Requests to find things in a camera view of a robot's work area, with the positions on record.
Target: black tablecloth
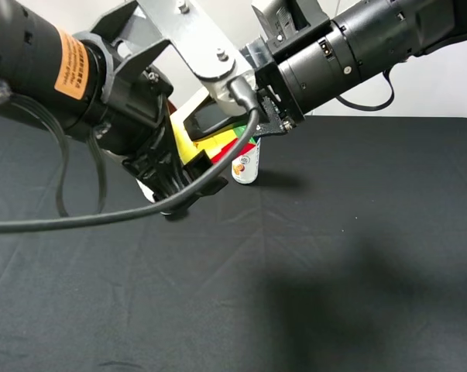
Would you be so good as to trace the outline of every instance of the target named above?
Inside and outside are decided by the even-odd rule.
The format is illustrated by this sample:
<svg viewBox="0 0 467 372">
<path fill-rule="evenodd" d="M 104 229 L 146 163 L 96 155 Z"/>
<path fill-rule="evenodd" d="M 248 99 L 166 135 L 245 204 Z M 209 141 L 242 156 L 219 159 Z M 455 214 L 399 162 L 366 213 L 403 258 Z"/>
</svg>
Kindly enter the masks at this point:
<svg viewBox="0 0 467 372">
<path fill-rule="evenodd" d="M 56 216 L 59 162 L 0 119 L 0 219 Z M 66 190 L 94 210 L 83 144 Z M 467 120 L 314 117 L 185 220 L 0 236 L 0 371 L 96 370 L 467 371 Z"/>
</svg>

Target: silver metal plate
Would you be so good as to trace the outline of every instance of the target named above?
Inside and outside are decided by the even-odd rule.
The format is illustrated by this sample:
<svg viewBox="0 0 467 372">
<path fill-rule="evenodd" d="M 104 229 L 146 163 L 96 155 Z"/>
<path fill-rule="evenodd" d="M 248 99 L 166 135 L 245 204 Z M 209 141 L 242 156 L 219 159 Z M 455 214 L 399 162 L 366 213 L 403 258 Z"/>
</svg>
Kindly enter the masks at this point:
<svg viewBox="0 0 467 372">
<path fill-rule="evenodd" d="M 199 79 L 218 81 L 233 71 L 238 51 L 195 2 L 187 0 L 185 13 L 174 0 L 138 0 L 138 3 Z M 228 59 L 218 58 L 218 49 L 224 50 Z"/>
</svg>

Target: white wall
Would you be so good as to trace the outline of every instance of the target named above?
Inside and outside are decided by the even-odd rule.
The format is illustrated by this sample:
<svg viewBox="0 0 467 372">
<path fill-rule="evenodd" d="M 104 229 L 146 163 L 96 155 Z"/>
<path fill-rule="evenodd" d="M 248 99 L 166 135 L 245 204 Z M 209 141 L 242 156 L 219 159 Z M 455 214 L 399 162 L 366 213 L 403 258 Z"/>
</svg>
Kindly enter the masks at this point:
<svg viewBox="0 0 467 372">
<path fill-rule="evenodd" d="M 197 0 L 237 47 L 259 35 L 251 0 Z M 340 12 L 358 0 L 342 0 Z M 75 33 L 89 28 L 103 12 L 121 0 L 20 0 L 52 23 Z M 337 0 L 320 0 L 332 17 Z M 172 50 L 157 63 L 176 87 L 173 101 L 182 105 L 199 89 L 200 84 Z M 337 101 L 314 111 L 316 115 L 401 115 L 467 117 L 467 43 L 450 46 L 428 57 L 411 59 L 392 73 L 397 98 L 388 109 L 377 113 L 351 110 Z M 378 105 L 388 99 L 389 88 L 375 77 L 345 94 L 353 102 Z"/>
</svg>

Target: orange label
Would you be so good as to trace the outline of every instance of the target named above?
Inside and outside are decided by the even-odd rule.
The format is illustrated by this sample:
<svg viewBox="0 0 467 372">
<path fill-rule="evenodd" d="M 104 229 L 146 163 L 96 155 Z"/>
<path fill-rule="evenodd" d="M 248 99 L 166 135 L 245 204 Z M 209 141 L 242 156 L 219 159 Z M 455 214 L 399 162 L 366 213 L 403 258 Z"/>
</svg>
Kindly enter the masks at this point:
<svg viewBox="0 0 467 372">
<path fill-rule="evenodd" d="M 81 100 L 88 83 L 88 55 L 84 44 L 64 31 L 57 30 L 61 36 L 63 57 L 60 74 L 54 88 L 65 95 Z"/>
</svg>

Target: white background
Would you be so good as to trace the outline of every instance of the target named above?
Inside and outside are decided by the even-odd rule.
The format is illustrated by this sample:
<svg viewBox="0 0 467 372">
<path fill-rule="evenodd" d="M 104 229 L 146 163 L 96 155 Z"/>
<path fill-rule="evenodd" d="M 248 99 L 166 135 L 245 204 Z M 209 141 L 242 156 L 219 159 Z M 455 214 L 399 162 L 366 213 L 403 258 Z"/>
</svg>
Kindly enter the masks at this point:
<svg viewBox="0 0 467 372">
<path fill-rule="evenodd" d="M 259 35 L 259 24 L 250 8 L 251 0 L 197 0 L 237 47 Z M 105 11 L 119 0 L 20 0 L 50 22 L 75 33 L 88 29 Z M 356 0 L 342 0 L 340 11 Z M 337 0 L 320 0 L 332 17 Z M 173 101 L 182 105 L 199 89 L 200 84 L 187 70 L 173 50 L 158 60 L 157 66 L 175 85 Z M 392 107 L 364 113 L 329 102 L 314 111 L 316 115 L 400 115 L 467 117 L 467 43 L 450 46 L 420 59 L 412 58 L 397 66 L 392 73 L 397 100 Z M 364 105 L 378 105 L 390 92 L 381 77 L 362 84 L 345 94 L 347 99 Z"/>
</svg>

